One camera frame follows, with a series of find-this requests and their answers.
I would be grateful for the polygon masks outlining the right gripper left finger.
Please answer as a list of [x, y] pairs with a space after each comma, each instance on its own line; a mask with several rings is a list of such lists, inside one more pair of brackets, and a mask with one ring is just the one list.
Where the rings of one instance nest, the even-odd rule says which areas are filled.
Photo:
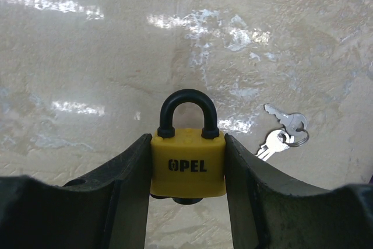
[[1, 178], [2, 248], [143, 248], [151, 135], [63, 186]]

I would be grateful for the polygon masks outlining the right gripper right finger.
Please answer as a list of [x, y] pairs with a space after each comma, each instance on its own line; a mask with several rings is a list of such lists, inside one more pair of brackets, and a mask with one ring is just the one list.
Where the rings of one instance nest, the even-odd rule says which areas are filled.
[[234, 248], [371, 248], [372, 185], [325, 190], [255, 157], [226, 135]]

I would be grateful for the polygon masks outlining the silver keys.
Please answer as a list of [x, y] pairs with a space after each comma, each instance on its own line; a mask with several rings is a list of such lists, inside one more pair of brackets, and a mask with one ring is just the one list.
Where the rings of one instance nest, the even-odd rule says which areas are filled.
[[289, 148], [297, 148], [308, 142], [308, 120], [305, 115], [301, 113], [287, 114], [269, 103], [264, 105], [264, 109], [267, 113], [274, 115], [283, 128], [268, 133], [264, 144], [255, 154], [258, 159], [265, 162], [275, 153]]

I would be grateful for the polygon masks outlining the yellow padlock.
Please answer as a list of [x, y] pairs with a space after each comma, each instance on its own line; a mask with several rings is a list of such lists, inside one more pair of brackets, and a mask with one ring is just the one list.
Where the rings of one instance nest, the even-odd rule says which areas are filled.
[[[183, 103], [196, 104], [202, 110], [201, 129], [174, 128], [174, 111]], [[226, 194], [226, 140], [217, 125], [215, 105], [203, 92], [182, 89], [168, 96], [150, 144], [153, 198], [171, 198], [178, 204], [192, 205]]]

